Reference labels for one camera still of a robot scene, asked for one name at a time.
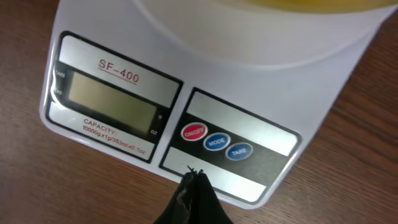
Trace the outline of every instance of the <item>kitchen scale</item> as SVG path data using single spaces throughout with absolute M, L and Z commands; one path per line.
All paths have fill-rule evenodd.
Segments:
M 396 7 L 340 15 L 196 0 L 61 0 L 44 124 L 175 182 L 263 205 Z

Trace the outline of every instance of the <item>lcd display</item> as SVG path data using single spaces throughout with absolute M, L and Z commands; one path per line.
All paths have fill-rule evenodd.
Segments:
M 156 106 L 74 72 L 69 100 L 148 133 Z

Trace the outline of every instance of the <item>on/off button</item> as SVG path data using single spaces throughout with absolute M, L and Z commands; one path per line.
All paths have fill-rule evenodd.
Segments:
M 205 137 L 208 128 L 203 123 L 190 123 L 181 130 L 181 137 L 186 141 L 197 141 Z

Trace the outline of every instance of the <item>button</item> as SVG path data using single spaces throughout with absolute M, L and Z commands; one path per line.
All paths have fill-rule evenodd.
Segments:
M 203 146 L 209 151 L 225 149 L 231 142 L 231 137 L 225 133 L 214 133 L 206 137 Z
M 203 123 L 190 123 L 181 130 L 181 137 L 186 141 L 197 141 L 206 136 L 208 128 Z
M 248 143 L 236 143 L 231 145 L 226 151 L 225 156 L 232 161 L 247 159 L 253 153 L 253 146 Z

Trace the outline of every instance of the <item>brown table surface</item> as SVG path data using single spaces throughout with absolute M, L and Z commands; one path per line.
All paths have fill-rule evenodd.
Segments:
M 39 118 L 56 0 L 0 1 L 0 223 L 152 223 L 177 184 L 49 131 Z M 315 139 L 235 223 L 397 223 L 398 13 Z

